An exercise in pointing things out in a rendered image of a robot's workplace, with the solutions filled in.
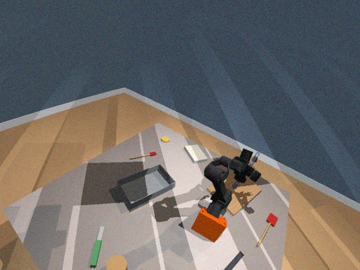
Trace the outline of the orange round disc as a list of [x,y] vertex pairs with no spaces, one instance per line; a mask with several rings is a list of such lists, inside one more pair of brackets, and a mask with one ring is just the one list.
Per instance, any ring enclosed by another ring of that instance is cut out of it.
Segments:
[[121,255],[112,256],[107,263],[107,270],[127,270],[127,261]]

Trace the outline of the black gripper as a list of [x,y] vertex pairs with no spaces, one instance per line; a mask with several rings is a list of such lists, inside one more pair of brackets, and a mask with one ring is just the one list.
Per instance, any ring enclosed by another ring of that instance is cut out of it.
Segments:
[[258,178],[261,176],[261,173],[259,173],[257,170],[255,170],[254,168],[250,167],[249,165],[247,166],[247,171],[242,173],[247,174],[248,177],[250,177],[250,179],[254,182],[256,182],[258,180]]

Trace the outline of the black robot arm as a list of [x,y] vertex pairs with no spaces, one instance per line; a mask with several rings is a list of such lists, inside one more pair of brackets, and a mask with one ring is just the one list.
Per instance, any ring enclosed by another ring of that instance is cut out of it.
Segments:
[[[232,200],[232,191],[227,189],[224,184],[224,180],[229,175],[229,168],[234,170],[235,180],[245,183],[245,176],[247,174],[245,173],[243,175],[242,173],[247,171],[252,155],[252,151],[243,148],[240,157],[236,156],[233,159],[230,159],[226,156],[221,156],[219,159],[212,161],[206,166],[204,176],[209,181],[212,181],[216,190],[210,198],[212,203],[209,204],[207,213],[219,219],[223,209],[227,208]],[[217,167],[219,165],[225,166],[227,171],[225,172],[223,169]]]

